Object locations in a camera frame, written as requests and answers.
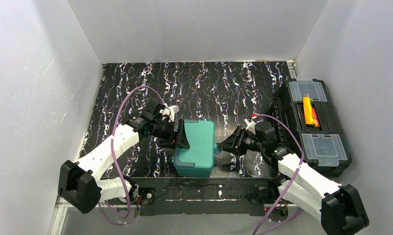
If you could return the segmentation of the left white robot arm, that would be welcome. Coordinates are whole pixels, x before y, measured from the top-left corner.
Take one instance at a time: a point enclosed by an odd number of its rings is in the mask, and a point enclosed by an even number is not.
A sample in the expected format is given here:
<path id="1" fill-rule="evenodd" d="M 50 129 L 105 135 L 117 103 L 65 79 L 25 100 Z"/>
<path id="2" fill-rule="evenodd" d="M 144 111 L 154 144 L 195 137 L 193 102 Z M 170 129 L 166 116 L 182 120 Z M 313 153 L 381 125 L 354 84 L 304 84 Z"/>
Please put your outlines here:
<path id="1" fill-rule="evenodd" d="M 124 124 L 116 127 L 114 134 L 89 154 L 61 165 L 58 195 L 83 214 L 89 213 L 97 204 L 115 198 L 135 202 L 140 196 L 134 180 L 124 175 L 112 179 L 102 176 L 124 152 L 148 136 L 158 138 L 163 147 L 189 149 L 184 120 L 174 121 L 178 111 L 177 105 L 150 101 L 131 113 Z"/>

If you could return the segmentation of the orange tool in toolbox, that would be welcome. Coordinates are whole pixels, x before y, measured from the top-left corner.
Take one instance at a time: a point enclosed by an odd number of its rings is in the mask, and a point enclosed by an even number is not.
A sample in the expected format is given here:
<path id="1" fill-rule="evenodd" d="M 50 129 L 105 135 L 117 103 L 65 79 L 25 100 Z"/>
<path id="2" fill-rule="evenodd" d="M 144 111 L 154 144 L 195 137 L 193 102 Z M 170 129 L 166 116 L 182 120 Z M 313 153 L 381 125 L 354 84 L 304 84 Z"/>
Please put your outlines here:
<path id="1" fill-rule="evenodd" d="M 305 123 L 308 126 L 316 127 L 317 122 L 314 119 L 313 116 L 313 108 L 311 105 L 311 99 L 307 96 L 303 97 L 302 99 L 303 103 L 303 111 L 304 111 L 304 118 L 305 118 Z"/>

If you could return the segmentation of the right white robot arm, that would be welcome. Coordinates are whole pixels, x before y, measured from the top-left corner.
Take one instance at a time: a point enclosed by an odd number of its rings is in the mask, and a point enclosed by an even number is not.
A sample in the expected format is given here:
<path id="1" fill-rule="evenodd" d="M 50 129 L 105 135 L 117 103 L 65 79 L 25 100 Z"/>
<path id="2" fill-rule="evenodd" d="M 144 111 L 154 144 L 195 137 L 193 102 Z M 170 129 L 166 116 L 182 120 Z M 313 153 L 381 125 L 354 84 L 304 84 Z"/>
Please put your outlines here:
<path id="1" fill-rule="evenodd" d="M 311 168 L 292 149 L 277 141 L 267 121 L 237 126 L 218 144 L 222 151 L 236 156 L 248 150 L 259 152 L 268 165 L 279 172 L 275 182 L 277 202 L 284 199 L 317 219 L 328 235 L 354 235 L 370 224 L 358 190 L 338 184 Z"/>

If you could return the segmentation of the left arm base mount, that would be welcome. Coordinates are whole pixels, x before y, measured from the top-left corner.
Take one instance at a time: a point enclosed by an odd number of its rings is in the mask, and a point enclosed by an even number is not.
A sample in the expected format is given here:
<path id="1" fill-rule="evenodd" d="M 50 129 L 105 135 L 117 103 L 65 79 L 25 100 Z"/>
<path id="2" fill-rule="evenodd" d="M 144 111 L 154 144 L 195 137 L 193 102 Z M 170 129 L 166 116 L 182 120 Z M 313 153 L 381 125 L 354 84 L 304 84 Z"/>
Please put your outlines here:
<path id="1" fill-rule="evenodd" d="M 153 205 L 155 203 L 155 188 L 138 188 L 137 192 L 130 195 L 131 205 Z M 111 205 L 126 205 L 125 198 L 115 198 L 109 201 Z"/>

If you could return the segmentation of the aluminium frame rail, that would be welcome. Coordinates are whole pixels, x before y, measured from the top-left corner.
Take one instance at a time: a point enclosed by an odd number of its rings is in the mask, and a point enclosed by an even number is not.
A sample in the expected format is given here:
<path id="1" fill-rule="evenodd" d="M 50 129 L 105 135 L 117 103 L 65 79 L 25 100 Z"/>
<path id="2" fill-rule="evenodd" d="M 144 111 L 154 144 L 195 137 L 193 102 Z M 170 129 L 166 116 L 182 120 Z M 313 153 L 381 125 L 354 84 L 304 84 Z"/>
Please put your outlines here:
<path id="1" fill-rule="evenodd" d="M 65 199 L 60 196 L 57 197 L 54 205 L 52 223 L 48 233 L 49 235 L 60 235 L 62 233 L 68 209 L 72 207 L 73 206 Z"/>

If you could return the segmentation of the teal medicine box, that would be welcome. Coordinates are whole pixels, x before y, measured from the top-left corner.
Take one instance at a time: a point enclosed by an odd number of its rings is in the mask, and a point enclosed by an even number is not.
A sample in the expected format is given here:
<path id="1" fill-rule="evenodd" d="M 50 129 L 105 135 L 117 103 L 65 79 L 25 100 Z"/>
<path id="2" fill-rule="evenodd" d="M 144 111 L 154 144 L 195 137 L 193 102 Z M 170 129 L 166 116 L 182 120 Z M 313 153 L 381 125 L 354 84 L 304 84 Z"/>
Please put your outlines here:
<path id="1" fill-rule="evenodd" d="M 209 178 L 214 167 L 215 124 L 209 120 L 184 120 L 189 148 L 176 147 L 173 164 L 181 177 Z"/>

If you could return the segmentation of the black tool box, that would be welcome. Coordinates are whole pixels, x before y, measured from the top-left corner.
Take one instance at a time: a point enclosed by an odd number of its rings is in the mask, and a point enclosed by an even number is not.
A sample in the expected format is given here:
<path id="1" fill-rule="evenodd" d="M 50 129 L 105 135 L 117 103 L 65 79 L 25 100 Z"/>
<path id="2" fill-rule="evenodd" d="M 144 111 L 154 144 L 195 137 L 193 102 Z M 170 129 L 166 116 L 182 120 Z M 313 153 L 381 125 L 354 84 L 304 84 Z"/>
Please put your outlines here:
<path id="1" fill-rule="evenodd" d="M 311 99 L 316 127 L 305 123 L 303 97 Z M 277 139 L 301 155 L 314 170 L 328 178 L 338 178 L 351 165 L 352 158 L 344 143 L 333 104 L 322 80 L 286 81 L 273 94 L 273 115 Z"/>

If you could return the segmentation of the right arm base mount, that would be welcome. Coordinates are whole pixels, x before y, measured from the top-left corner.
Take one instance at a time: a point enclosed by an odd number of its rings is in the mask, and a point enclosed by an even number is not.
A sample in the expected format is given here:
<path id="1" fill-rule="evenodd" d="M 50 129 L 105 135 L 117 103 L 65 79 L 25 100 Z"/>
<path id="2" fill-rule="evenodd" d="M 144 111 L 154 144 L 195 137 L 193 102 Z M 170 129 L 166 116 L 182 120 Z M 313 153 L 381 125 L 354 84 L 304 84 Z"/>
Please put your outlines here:
<path id="1" fill-rule="evenodd" d="M 245 195 L 252 204 L 273 204 L 279 197 L 278 187 L 282 183 L 288 183 L 289 177 L 277 175 L 273 178 L 265 179 L 261 184 L 250 186 L 249 192 Z"/>

